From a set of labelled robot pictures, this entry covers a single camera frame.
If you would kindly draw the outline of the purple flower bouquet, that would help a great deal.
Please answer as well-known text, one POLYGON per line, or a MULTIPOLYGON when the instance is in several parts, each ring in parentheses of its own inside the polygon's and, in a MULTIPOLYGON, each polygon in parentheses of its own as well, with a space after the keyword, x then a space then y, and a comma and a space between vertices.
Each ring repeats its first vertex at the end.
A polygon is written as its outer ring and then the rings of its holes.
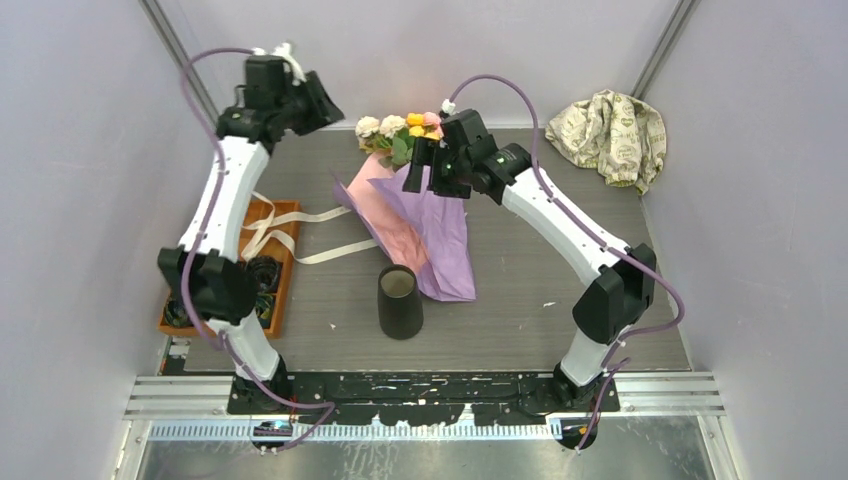
POLYGON ((410 162, 417 138, 443 137, 441 117, 432 112, 409 113, 405 117, 389 115, 383 119, 363 116, 355 124, 354 133, 362 151, 377 154, 378 163, 393 171, 410 162))

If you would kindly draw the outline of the pink purple wrapping paper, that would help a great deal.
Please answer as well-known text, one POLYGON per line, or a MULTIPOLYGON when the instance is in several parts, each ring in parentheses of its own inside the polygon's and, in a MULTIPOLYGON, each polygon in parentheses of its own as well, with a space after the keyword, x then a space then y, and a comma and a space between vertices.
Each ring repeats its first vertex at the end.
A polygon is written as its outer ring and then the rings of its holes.
POLYGON ((370 155, 348 184, 335 178, 334 199, 359 217, 391 262, 412 270, 425 296, 440 302, 475 301, 463 201, 425 189, 405 192, 409 168, 394 172, 381 159, 380 154, 370 155))

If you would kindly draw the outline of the cream ribbon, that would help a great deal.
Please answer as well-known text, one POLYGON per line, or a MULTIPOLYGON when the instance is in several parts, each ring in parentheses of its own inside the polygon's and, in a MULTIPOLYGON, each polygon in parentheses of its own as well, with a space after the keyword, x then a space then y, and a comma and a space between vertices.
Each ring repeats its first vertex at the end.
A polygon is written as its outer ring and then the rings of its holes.
POLYGON ((374 239, 361 240, 354 243, 338 246, 313 255, 299 257, 297 255, 299 236, 303 224, 318 224, 328 222, 351 213, 351 210, 339 206, 318 214, 310 214, 295 207, 293 211, 283 213, 278 205, 262 194, 254 191, 254 200, 258 200, 262 206, 270 208, 270 212, 260 219, 245 223, 242 226, 244 232, 252 235, 240 250, 240 259, 244 261, 253 260, 262 255, 266 247, 272 243, 281 246, 291 258, 302 265, 316 265, 329 262, 347 255, 376 248, 378 243, 374 239))

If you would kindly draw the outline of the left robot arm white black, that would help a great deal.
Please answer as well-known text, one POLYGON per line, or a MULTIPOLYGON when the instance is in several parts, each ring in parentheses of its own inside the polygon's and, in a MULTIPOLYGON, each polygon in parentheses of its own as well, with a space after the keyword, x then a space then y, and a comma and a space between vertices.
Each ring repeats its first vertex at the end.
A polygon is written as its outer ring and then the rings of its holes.
POLYGON ((240 232, 281 138, 308 135, 344 115, 290 44, 239 52, 244 81, 235 103, 216 121, 199 118, 214 157, 197 210, 178 244, 160 250, 157 264, 200 337, 233 360, 239 397, 277 413, 291 403, 292 385, 255 312, 257 287, 239 264, 240 232))

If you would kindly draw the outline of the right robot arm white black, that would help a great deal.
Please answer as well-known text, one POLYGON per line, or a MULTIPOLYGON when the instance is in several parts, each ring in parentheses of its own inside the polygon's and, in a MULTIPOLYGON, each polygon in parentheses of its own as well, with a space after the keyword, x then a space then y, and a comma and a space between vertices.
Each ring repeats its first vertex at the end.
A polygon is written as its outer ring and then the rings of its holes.
POLYGON ((556 187, 533 154, 497 145, 480 114, 466 109, 442 117, 441 139, 420 136, 410 153, 406 192, 467 199, 477 192, 533 227, 585 285, 572 308, 577 332, 554 368, 552 389, 567 410, 594 396, 609 357, 654 299, 656 255, 610 234, 556 187))

